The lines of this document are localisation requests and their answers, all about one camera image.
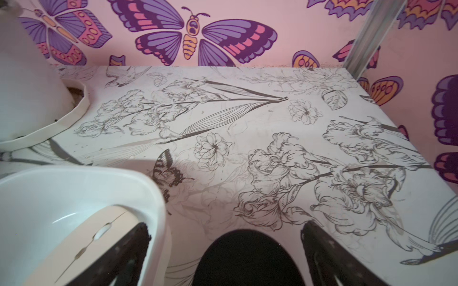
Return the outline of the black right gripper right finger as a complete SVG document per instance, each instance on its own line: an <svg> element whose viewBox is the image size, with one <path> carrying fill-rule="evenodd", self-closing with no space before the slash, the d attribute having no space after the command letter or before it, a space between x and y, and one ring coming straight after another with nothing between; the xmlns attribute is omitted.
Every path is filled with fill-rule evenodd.
<svg viewBox="0 0 458 286"><path fill-rule="evenodd" d="M315 286L386 285L315 222L304 224L301 241Z"/></svg>

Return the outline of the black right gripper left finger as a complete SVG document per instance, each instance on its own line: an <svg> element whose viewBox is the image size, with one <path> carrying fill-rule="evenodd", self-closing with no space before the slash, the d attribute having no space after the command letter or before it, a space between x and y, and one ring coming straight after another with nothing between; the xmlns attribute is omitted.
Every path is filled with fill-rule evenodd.
<svg viewBox="0 0 458 286"><path fill-rule="evenodd" d="M136 286L151 236L145 223L137 224L69 286Z"/></svg>

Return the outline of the pink mouse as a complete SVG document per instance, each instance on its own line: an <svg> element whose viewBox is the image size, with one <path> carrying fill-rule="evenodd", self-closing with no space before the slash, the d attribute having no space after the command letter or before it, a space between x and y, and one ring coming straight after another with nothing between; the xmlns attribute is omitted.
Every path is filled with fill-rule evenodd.
<svg viewBox="0 0 458 286"><path fill-rule="evenodd" d="M137 224L136 215L123 207L108 206L99 210L72 231L38 265L25 285L67 285L88 270Z"/></svg>

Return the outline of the white storage box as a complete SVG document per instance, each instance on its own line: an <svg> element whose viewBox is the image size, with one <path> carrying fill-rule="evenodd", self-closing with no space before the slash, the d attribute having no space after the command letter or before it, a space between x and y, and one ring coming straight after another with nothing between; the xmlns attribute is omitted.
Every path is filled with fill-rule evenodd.
<svg viewBox="0 0 458 286"><path fill-rule="evenodd" d="M147 225L151 241L139 284L161 286L171 256L171 232L159 187L125 169L43 166L1 180L1 284L21 286L80 224L121 206Z"/></svg>

